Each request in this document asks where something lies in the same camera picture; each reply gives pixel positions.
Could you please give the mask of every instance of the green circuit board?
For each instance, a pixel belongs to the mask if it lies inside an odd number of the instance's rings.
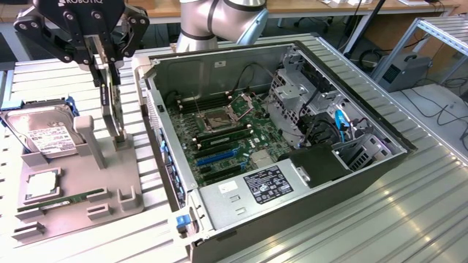
[[[198,112],[182,114],[179,113],[179,110],[176,108],[168,109],[172,124],[175,126],[175,130],[178,133],[179,141],[183,145],[186,158],[190,163],[192,173],[195,175],[195,179],[199,185],[202,186],[207,186],[247,171],[255,170],[258,166],[251,160],[252,153],[262,150],[267,150],[274,162],[276,162],[279,156],[282,156],[284,153],[291,151],[291,147],[283,135],[279,133],[279,130],[274,122],[268,118],[268,115],[266,115],[266,109],[263,108],[262,100],[252,98],[252,105],[254,105],[254,109],[238,122],[223,119],[219,123],[215,124],[215,125],[219,125],[218,130],[230,129],[232,127],[242,127],[247,124],[251,125],[251,130],[254,132],[247,133],[247,135],[243,134],[244,136],[248,136],[247,138],[243,138],[240,140],[236,139],[235,141],[228,141],[226,143],[224,142],[222,143],[222,145],[223,146],[227,145],[231,150],[238,149],[238,154],[231,158],[223,159],[220,161],[212,162],[202,166],[198,166],[199,160],[216,156],[220,153],[215,153],[210,156],[196,158],[195,155],[202,150],[198,147],[198,143],[194,142],[192,139],[196,136],[211,134],[214,130],[212,131],[207,130],[207,126],[204,124],[204,121],[200,120],[199,118],[200,114]],[[250,109],[250,106],[246,100],[243,99],[235,100],[231,106],[238,117],[240,117]],[[203,115],[211,114],[212,116],[218,117],[223,115],[224,111],[226,111],[226,107],[218,107],[218,108],[211,108],[208,110],[200,111],[200,113]],[[219,171],[240,166],[240,164],[244,164],[243,169],[236,173],[231,173],[226,176],[219,176],[216,178],[212,178],[210,176]],[[202,169],[204,167],[211,167],[211,171],[207,173],[202,173]]]

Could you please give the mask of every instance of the slotted aluminum surface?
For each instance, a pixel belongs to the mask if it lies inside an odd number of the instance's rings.
[[[258,43],[300,40],[344,81],[419,147],[418,153],[363,194],[283,231],[223,262],[462,262],[468,259],[468,173],[451,151],[402,111],[395,101],[322,39],[311,35],[264,38]],[[164,54],[168,48],[143,51]],[[2,262],[188,262],[187,252],[171,239],[168,201],[162,188],[138,109],[138,96],[127,61],[122,69],[127,130],[138,135],[139,169],[147,211],[107,225],[52,238],[19,249],[0,227]],[[40,98],[59,92],[44,79],[62,81],[83,114],[100,117],[98,90],[87,72],[58,60],[18,65],[14,94]],[[104,124],[96,135],[108,136]],[[3,139],[2,148],[14,144]],[[18,151],[18,145],[8,151]],[[16,152],[0,167],[0,213],[7,211],[7,188],[15,181]],[[0,226],[10,216],[0,218]]]
[[[418,27],[468,56],[468,18],[466,15],[422,18]]]

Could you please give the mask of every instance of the motherboard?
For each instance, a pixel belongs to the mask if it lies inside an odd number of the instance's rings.
[[[178,107],[168,108],[200,186],[275,163],[291,151],[270,119],[268,103],[268,98],[236,92],[178,101]]]

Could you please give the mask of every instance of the robotiq logo text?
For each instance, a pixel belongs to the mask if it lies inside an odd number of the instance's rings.
[[[66,4],[102,4],[103,0],[59,0],[59,6],[64,7]]]

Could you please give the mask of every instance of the warning label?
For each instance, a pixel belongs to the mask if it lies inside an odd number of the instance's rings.
[[[28,131],[28,137],[43,154],[75,150],[71,134],[64,126]]]
[[[244,180],[259,204],[264,204],[294,191],[278,166],[246,176]]]

